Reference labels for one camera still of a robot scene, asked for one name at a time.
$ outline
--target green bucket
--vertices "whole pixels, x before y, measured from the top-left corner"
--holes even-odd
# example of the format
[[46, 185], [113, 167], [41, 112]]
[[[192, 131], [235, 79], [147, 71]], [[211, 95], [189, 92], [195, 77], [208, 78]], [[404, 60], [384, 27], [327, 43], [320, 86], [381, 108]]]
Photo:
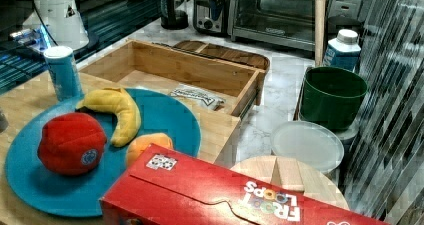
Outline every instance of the green bucket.
[[306, 72], [299, 117], [330, 130], [347, 129], [367, 93], [366, 82], [353, 72], [317, 67]]

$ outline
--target yellow banana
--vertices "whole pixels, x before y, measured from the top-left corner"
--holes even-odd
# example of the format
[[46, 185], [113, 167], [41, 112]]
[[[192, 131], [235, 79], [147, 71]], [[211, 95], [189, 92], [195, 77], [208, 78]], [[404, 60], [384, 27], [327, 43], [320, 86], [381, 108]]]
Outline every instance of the yellow banana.
[[113, 113], [118, 118], [111, 143], [115, 147], [128, 144], [138, 133], [141, 116], [138, 106], [123, 88], [104, 88], [87, 93], [76, 109], [86, 107], [95, 112]]

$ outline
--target red ball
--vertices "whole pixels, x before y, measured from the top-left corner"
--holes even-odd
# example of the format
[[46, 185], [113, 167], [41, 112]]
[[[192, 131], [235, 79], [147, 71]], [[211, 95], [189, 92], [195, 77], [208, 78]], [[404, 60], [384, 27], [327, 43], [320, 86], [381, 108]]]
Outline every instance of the red ball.
[[106, 141], [96, 119], [85, 113], [68, 113], [44, 125], [38, 158], [52, 172], [80, 175], [99, 164]]

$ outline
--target froot loops box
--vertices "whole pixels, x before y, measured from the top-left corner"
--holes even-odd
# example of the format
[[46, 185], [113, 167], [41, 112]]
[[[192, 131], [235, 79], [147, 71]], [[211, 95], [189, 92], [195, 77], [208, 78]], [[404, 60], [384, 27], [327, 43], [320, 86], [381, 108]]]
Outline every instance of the froot loops box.
[[386, 224], [154, 144], [100, 203], [105, 225]]

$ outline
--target plush toy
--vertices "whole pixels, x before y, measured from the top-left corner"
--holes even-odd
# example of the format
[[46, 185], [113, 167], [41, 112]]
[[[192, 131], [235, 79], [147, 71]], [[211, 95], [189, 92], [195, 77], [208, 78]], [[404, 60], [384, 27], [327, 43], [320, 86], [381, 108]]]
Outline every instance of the plush toy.
[[104, 88], [87, 93], [76, 109], [86, 107], [95, 112], [113, 113], [118, 118], [111, 144], [122, 147], [138, 133], [141, 116], [137, 104], [123, 88]]
[[106, 141], [96, 119], [85, 113], [68, 113], [43, 126], [38, 158], [52, 172], [80, 175], [99, 164]]
[[156, 144], [168, 149], [174, 149], [172, 140], [165, 133], [153, 133], [148, 135], [142, 135], [134, 139], [127, 150], [126, 154], [126, 166], [129, 167], [137, 160], [138, 156], [146, 150], [150, 144]]

